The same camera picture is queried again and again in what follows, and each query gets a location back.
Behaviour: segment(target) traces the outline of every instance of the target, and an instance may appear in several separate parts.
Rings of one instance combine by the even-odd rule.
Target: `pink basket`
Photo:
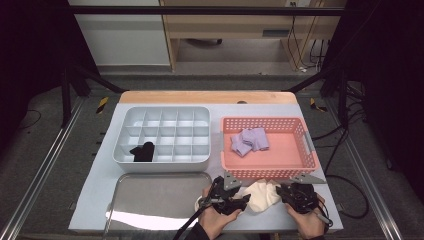
[[[240,157],[231,149],[231,136],[243,129],[263,127],[269,143],[265,151],[250,151]],[[224,148],[222,167],[237,178],[287,179],[315,171],[318,156],[299,117],[224,117],[221,119]]]

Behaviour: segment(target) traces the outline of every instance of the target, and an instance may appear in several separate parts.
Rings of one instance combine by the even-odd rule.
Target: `metal tray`
[[[125,174],[116,184],[105,234],[177,230],[195,213],[196,200],[211,182],[203,172]]]

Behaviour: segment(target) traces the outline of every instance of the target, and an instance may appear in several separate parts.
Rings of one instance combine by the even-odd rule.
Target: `gray surface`
[[[231,40],[224,40],[223,44],[230,42]],[[259,45],[261,44],[257,43],[257,45],[257,48],[260,49],[261,46]],[[213,49],[218,52],[224,51],[225,48],[214,47]],[[231,60],[226,61],[225,59],[233,59],[233,57],[222,54],[220,62],[217,62],[212,59],[214,54],[202,55],[204,51],[200,47],[190,49],[190,51],[194,50],[198,51],[193,53],[198,57],[190,59],[192,62],[182,58],[182,61],[178,64],[183,67],[177,68],[174,73],[169,71],[166,73],[142,72],[142,75],[137,73],[138,75],[133,76],[108,75],[107,79],[111,79],[118,86],[140,90],[276,90],[288,88],[307,78],[300,73],[293,74],[289,68],[281,67],[280,63],[287,66],[287,62],[279,62],[280,60],[277,59],[261,62],[265,57],[260,56],[257,59],[262,60],[255,61],[255,56],[252,54],[249,57],[252,59],[251,62],[230,62]],[[261,54],[261,52],[266,54],[267,50],[258,50],[255,54]],[[278,76],[282,68],[284,68],[284,71],[282,71],[281,76]],[[98,142],[102,141],[102,133],[107,130],[114,104],[119,97],[110,91],[104,91],[93,81],[89,81],[89,84],[94,87],[95,91],[87,99],[76,127],[67,139],[67,144],[62,149],[60,158],[50,172],[48,181],[24,224],[21,232],[22,239],[25,238],[23,234],[26,234],[26,239],[72,239],[71,236],[74,235],[67,230],[73,213],[69,207],[79,196],[85,177],[94,160],[93,154],[97,152],[100,146]],[[315,89],[317,88],[311,89],[308,87],[305,91],[297,94],[312,137],[327,133],[336,126],[334,119],[328,112],[323,113],[310,108],[310,90]],[[111,96],[111,98],[109,98],[105,110],[102,114],[95,114],[101,97],[106,95]],[[316,97],[318,106],[325,106],[325,102],[319,98],[319,95],[313,96]],[[18,131],[11,147],[1,156],[0,227],[4,226],[18,206],[59,131],[62,117],[60,89],[54,89],[35,97],[30,103],[30,109],[42,113],[40,121],[24,131]],[[37,116],[29,112],[24,122],[31,123],[35,118]],[[385,156],[366,122],[362,122],[360,119],[352,123],[349,128],[350,136],[353,138],[366,167],[372,173],[375,184],[383,195],[404,238],[424,239],[424,207],[409,187],[405,177],[400,172],[386,168]],[[332,152],[332,148],[326,146],[334,145],[338,137],[340,137],[339,134],[334,134],[314,142],[322,164],[328,161]],[[345,176],[359,183],[343,146],[337,151],[329,173]],[[352,214],[362,212],[363,199],[354,188],[337,179],[329,179],[328,182],[334,199],[336,202],[343,203],[346,211]],[[364,219],[360,220],[343,215],[341,217],[345,229],[327,235],[327,239],[385,239],[372,210]],[[87,236],[74,237],[88,239]],[[282,235],[280,238],[298,239],[295,234]]]

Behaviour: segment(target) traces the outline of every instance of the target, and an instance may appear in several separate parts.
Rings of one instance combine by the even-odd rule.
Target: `black wire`
[[[33,123],[31,123],[31,124],[29,124],[29,125],[27,125],[27,126],[24,126],[24,127],[19,127],[18,129],[19,130],[22,130],[22,129],[25,129],[25,128],[29,128],[29,127],[32,127],[32,126],[34,126],[38,121],[40,121],[40,119],[41,119],[41,112],[39,112],[39,111],[37,111],[37,110],[28,110],[28,112],[36,112],[36,113],[38,113],[38,118],[37,118],[37,120],[35,120]]]
[[[351,103],[350,105],[349,105],[349,107],[351,107],[351,106],[353,106],[353,105],[355,105],[355,104],[360,104],[360,102],[354,102],[354,103]],[[355,117],[356,115],[358,115],[358,114],[361,114],[361,113],[363,113],[364,112],[364,110],[363,109],[359,109],[359,110],[357,110],[357,111],[355,111],[350,117],[349,117],[349,124],[353,124],[353,123],[355,123],[358,119],[360,119],[360,118],[358,118],[358,119],[355,119],[353,122],[352,122],[352,119],[353,119],[353,117]],[[328,172],[328,169],[329,169],[329,167],[330,167],[330,165],[331,165],[331,163],[332,163],[332,161],[333,161],[333,159],[334,159],[334,155],[336,154],[336,152],[337,152],[337,149],[339,148],[339,146],[341,145],[341,143],[347,138],[347,134],[348,134],[348,132],[349,132],[349,129],[348,128],[346,128],[346,129],[344,129],[344,131],[343,131],[343,133],[342,133],[342,136],[340,137],[340,139],[338,140],[338,142],[337,142],[337,144],[335,145],[335,147],[334,147],[334,150],[333,150],[333,152],[331,153],[331,156],[330,156],[330,159],[329,159],[329,161],[328,161],[328,163],[326,164],[326,166],[325,166],[325,170],[324,170],[324,175],[325,175],[325,177],[330,177],[330,178],[338,178],[338,179],[341,179],[341,180],[343,180],[343,181],[346,181],[347,183],[349,183],[349,184],[351,184],[354,188],[356,188],[360,193],[361,193],[361,195],[363,196],[363,198],[364,198],[364,200],[365,200],[365,211],[362,213],[362,214],[360,214],[360,215],[352,215],[352,214],[349,214],[349,213],[346,213],[346,212],[340,212],[341,214],[343,214],[343,215],[345,215],[345,216],[347,216],[347,217],[350,217],[350,218],[353,218],[353,219],[361,219],[361,218],[364,218],[367,214],[368,214],[368,212],[369,212],[369,200],[368,200],[368,198],[367,198],[367,196],[365,195],[365,193],[364,193],[364,191],[362,191],[362,189],[360,189],[360,187],[358,186],[358,185],[356,185],[354,182],[352,182],[351,180],[349,180],[349,179],[347,179],[347,178],[344,178],[344,177],[341,177],[341,176],[338,176],[338,175],[328,175],[327,174],[327,172]]]
[[[362,214],[360,214],[360,215],[352,215],[352,214],[349,214],[349,213],[346,213],[346,212],[344,212],[344,211],[341,211],[340,213],[341,214],[343,214],[343,215],[345,215],[345,216],[347,216],[347,217],[350,217],[350,218],[354,218],[354,219],[362,219],[362,218],[364,218],[367,214],[368,214],[368,212],[369,212],[369,209],[370,209],[370,204],[369,204],[369,201],[368,201],[368,198],[367,198],[367,196],[365,195],[365,193],[364,193],[364,191],[362,191],[362,189],[358,186],[358,185],[356,185],[354,182],[352,182],[351,180],[349,180],[349,179],[347,179],[347,178],[344,178],[344,177],[341,177],[341,176],[338,176],[338,175],[326,175],[326,177],[327,178],[338,178],[338,179],[340,179],[340,180],[343,180],[343,181],[346,181],[346,182],[348,182],[349,184],[351,184],[353,187],[355,187],[360,193],[361,193],[361,195],[364,197],[364,199],[365,199],[365,211],[362,213]]]
[[[290,30],[290,34],[289,34],[289,36],[288,36],[288,38],[287,38],[287,47],[288,47],[289,52],[290,52],[290,55],[291,55],[291,57],[292,57],[292,59],[293,59],[294,65],[296,66],[296,68],[298,68],[298,66],[297,66],[296,62],[294,61],[293,53],[292,53],[292,52],[291,52],[291,50],[290,50],[290,36],[291,36],[291,34],[292,34],[292,33],[293,33],[294,41],[295,41],[295,43],[296,43],[297,53],[299,54],[299,60],[300,60],[300,63],[302,63],[302,64],[303,64],[306,68],[314,67],[314,66],[311,66],[311,65],[307,65],[307,64],[305,64],[305,63],[302,61],[302,56],[300,55],[299,43],[297,42],[296,33],[295,33],[295,30],[294,30],[294,23],[295,23],[295,20],[296,20],[296,16],[293,16],[292,27],[291,27],[291,30]]]
[[[324,175],[327,175],[328,168],[330,167],[330,164],[331,164],[331,162],[332,162],[332,161],[333,161],[333,159],[334,159],[334,155],[336,154],[337,149],[340,147],[340,144],[341,144],[341,142],[343,141],[344,136],[346,135],[346,133],[347,133],[348,131],[349,131],[349,130],[347,130],[347,129],[345,129],[345,130],[343,131],[342,136],[340,137],[339,141],[337,142],[336,146],[334,147],[334,150],[333,150],[333,152],[331,153],[330,159],[328,160],[328,163],[327,163],[327,165],[325,166]]]

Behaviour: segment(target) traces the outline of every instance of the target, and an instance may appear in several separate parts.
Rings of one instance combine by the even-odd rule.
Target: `purple cloth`
[[[231,137],[231,149],[236,152],[240,157],[244,157],[252,150],[252,146],[244,144],[241,138],[241,133]]]
[[[253,132],[253,135],[255,136],[255,144],[253,145],[253,151],[256,150],[268,150],[269,149],[269,143],[268,138],[266,137],[265,129],[264,128],[254,128],[250,130]]]
[[[250,150],[254,152],[268,150],[269,143],[264,128],[243,129],[231,137],[231,149],[243,157]]]
[[[269,148],[264,128],[244,129],[241,135],[243,142],[252,146],[254,152],[258,150],[264,151]]]

